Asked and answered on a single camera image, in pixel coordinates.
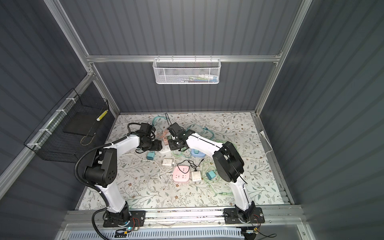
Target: yellow object in basket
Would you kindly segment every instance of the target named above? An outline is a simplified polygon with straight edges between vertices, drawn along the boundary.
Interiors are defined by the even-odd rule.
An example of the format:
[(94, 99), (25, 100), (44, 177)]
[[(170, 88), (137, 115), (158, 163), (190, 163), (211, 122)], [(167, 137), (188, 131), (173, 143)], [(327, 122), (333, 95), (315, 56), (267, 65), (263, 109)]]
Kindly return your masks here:
[(108, 109), (105, 110), (98, 118), (96, 118), (97, 121), (100, 121), (108, 112)]

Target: white mesh basket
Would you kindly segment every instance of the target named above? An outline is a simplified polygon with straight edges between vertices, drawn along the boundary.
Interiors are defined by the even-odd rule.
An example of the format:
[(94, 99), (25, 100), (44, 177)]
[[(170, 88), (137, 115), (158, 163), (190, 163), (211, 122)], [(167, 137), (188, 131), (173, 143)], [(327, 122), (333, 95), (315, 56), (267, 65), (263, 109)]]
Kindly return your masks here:
[(153, 61), (158, 84), (217, 84), (221, 62), (168, 62)]

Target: floral patterned surface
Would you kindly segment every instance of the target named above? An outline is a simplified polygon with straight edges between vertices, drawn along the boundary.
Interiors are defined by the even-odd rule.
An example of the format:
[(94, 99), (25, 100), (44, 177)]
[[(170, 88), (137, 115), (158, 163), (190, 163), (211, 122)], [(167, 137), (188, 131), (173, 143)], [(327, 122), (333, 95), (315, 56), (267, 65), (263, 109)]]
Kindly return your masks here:
[[(164, 115), (120, 115), (107, 142), (126, 135), (128, 123), (147, 122), (152, 124), (156, 116)], [(184, 128), (193, 125), (192, 130), (210, 139), (212, 134), (202, 129), (202, 127), (208, 128), (214, 133), (213, 141), (232, 142), (244, 160), (247, 190), (255, 204), (283, 204), (267, 158), (260, 159), (264, 156), (264, 150), (250, 113), (169, 114), (169, 117), (172, 122), (176, 121)], [(168, 124), (164, 118), (157, 118), (154, 123), (156, 135), (159, 138)], [(133, 125), (131, 129), (134, 131), (137, 126)], [(115, 181), (131, 209), (234, 205), (229, 184), (220, 177), (212, 180), (208, 180), (206, 177), (206, 172), (215, 170), (213, 159), (210, 157), (206, 157), (198, 168), (202, 172), (203, 181), (200, 184), (192, 184), (192, 180), (189, 180), (188, 183), (168, 181), (170, 175), (157, 174), (159, 167), (156, 164), (140, 160), (146, 158), (146, 153), (138, 154), (134, 149), (129, 153), (131, 154), (118, 159), (118, 175)], [(195, 157), (187, 158), (190, 156), (190, 151), (185, 151), (183, 156), (179, 156), (178, 151), (173, 151), (173, 153), (165, 155), (156, 152), (154, 161), (163, 167), (161, 165), (163, 158), (173, 158), (176, 163), (190, 159), (196, 165), (201, 160), (201, 158)], [(164, 167), (166, 172), (172, 172), (172, 169)], [(99, 209), (104, 206), (101, 196), (93, 189), (87, 189), (79, 210)]]

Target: pink power strip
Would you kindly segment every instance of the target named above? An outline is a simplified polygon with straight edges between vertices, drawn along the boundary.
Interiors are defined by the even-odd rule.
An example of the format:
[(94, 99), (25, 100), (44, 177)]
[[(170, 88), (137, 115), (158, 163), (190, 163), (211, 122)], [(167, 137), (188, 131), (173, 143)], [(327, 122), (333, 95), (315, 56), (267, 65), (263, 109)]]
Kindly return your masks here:
[(173, 170), (172, 179), (174, 182), (188, 182), (189, 181), (189, 166), (179, 165)]

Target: black mounting plate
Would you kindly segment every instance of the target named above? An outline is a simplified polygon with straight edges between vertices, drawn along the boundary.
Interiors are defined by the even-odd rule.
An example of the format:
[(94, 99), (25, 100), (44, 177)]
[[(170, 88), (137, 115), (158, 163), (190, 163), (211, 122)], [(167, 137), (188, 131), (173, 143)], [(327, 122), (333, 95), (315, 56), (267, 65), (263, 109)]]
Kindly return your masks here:
[[(145, 211), (129, 211), (131, 213), (131, 218), (137, 218), (139, 220), (139, 227), (144, 226), (144, 220), (145, 220)], [(111, 219), (105, 220), (103, 227), (119, 227), (117, 226)], [(131, 221), (127, 227), (133, 227), (133, 221)]]
[[(224, 219), (225, 219), (225, 224), (243, 223), (237, 217), (237, 210), (235, 208), (224, 209), (223, 215), (224, 215)], [(253, 213), (251, 215), (251, 223), (254, 223), (254, 224), (265, 223), (264, 214), (263, 214), (263, 211), (261, 208), (256, 207), (253, 210)]]

